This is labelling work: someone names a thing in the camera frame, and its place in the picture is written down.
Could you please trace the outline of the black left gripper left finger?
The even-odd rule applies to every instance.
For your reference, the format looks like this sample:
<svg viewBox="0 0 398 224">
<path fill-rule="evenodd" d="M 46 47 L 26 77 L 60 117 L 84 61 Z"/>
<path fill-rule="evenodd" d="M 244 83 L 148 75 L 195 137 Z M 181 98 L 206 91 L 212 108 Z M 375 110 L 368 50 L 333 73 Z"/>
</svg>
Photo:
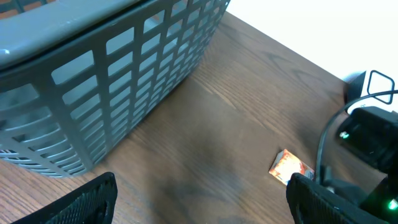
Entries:
<svg viewBox="0 0 398 224">
<path fill-rule="evenodd" d="M 111 224 L 117 196 L 116 178 L 105 172 L 12 224 Z"/>
</svg>

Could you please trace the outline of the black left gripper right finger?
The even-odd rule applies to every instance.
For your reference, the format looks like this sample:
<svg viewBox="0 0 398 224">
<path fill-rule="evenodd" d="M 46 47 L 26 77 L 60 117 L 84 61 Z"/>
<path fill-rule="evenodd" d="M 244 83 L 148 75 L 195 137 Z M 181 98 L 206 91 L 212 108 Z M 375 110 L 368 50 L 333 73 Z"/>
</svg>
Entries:
<svg viewBox="0 0 398 224">
<path fill-rule="evenodd" d="M 298 224 L 386 224 L 300 173 L 292 174 L 286 199 Z"/>
</svg>

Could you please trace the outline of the orange snack packet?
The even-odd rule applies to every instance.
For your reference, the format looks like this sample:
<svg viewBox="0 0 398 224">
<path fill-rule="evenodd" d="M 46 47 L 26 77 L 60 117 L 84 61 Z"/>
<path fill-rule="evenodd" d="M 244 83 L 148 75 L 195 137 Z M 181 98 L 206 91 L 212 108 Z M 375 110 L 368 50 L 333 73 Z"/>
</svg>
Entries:
<svg viewBox="0 0 398 224">
<path fill-rule="evenodd" d="M 299 173 L 313 180 L 315 171 L 288 150 L 280 151 L 269 169 L 270 175 L 287 185 L 292 174 Z"/>
</svg>

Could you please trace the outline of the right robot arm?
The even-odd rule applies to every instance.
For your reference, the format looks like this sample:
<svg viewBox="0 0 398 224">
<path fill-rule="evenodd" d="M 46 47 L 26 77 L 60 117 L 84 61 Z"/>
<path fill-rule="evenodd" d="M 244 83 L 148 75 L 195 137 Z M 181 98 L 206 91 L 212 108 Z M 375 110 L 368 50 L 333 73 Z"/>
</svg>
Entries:
<svg viewBox="0 0 398 224">
<path fill-rule="evenodd" d="M 340 124 L 335 140 L 352 155 L 387 176 L 367 194 L 357 185 L 335 179 L 322 165 L 323 148 L 332 117 L 318 143 L 314 181 L 371 215 L 397 223 L 397 114 L 375 106 L 356 108 Z"/>
</svg>

